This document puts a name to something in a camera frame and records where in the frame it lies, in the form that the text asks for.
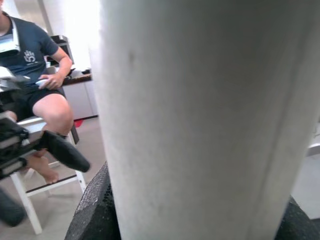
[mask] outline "man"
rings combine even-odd
[[[30,78],[25,84],[22,96],[10,109],[9,115],[16,121],[33,115],[46,122],[44,130],[66,136],[73,125],[73,114],[67,100],[57,90],[62,86],[69,73],[72,61],[68,55],[55,44],[40,27],[34,23],[9,17],[2,11],[4,0],[0,0],[0,39],[11,34],[13,22],[16,26],[20,52],[0,58],[0,66],[8,68],[14,75]],[[46,70],[44,56],[50,56],[59,62],[59,70],[55,74],[43,74]],[[35,82],[47,79],[38,87]],[[58,173],[48,166],[45,151],[39,151],[27,159],[28,166],[39,172],[48,184],[58,181]]]

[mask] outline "white chair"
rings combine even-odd
[[[23,120],[21,122],[18,122],[18,124],[20,126],[26,128],[27,130],[29,130],[30,133],[32,133],[32,132],[40,131],[46,123],[40,117],[31,117],[31,118],[28,118],[28,119]],[[72,143],[73,145],[75,145],[74,138],[71,133],[68,134],[67,140],[70,143]],[[60,164],[60,163],[58,161],[56,161],[56,162],[50,163],[49,165],[52,167],[52,166],[58,165],[58,164]],[[34,232],[35,232],[35,234],[38,235],[38,234],[42,233],[42,227],[39,222],[36,211],[34,209],[34,206],[33,206],[29,197],[36,195],[36,194],[39,194],[39,193],[43,193],[43,192],[50,193],[49,190],[60,187],[62,185],[65,185],[65,184],[68,184],[71,182],[74,182],[74,181],[79,182],[80,187],[81,187],[81,191],[83,193],[86,189],[86,183],[85,183],[85,179],[84,179],[82,172],[75,171],[75,175],[63,178],[54,184],[46,184],[46,185],[36,187],[31,190],[26,190],[25,185],[24,185],[24,179],[30,178],[34,172],[35,171],[33,169],[29,169],[24,177],[22,177],[22,175],[19,172],[15,172],[15,173],[11,174],[11,179],[12,179],[14,186],[15,186],[15,188],[16,188],[16,190],[22,200],[22,204],[26,210],[26,213],[27,213],[28,218],[31,222],[31,225],[34,229]]]

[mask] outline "logo on shirt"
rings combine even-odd
[[[36,61],[35,53],[32,51],[25,51],[24,52],[24,60],[28,63],[33,63]]]

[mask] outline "floor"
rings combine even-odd
[[[305,158],[292,196],[310,219],[320,218],[320,155]]]
[[[91,169],[84,174],[84,178],[88,183],[106,161],[98,118],[85,120],[77,128],[77,132],[80,137],[77,148],[91,163]],[[74,174],[74,171],[64,166],[58,166],[55,170],[59,172],[61,178]],[[26,183],[26,186],[34,188],[42,184],[41,177],[34,174]],[[10,178],[1,181],[0,186],[20,202]],[[31,197],[43,228],[42,234],[35,235],[27,219],[23,224],[14,228],[0,225],[0,240],[63,240],[81,199],[80,185],[77,182],[72,182],[51,190],[51,193],[50,197],[45,193]]]

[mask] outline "hand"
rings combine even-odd
[[[39,77],[39,80],[47,79],[47,81],[42,84],[39,89],[49,89],[49,90],[55,90],[62,86],[62,83],[64,82],[65,77],[59,74],[58,72],[55,74],[43,74]]]

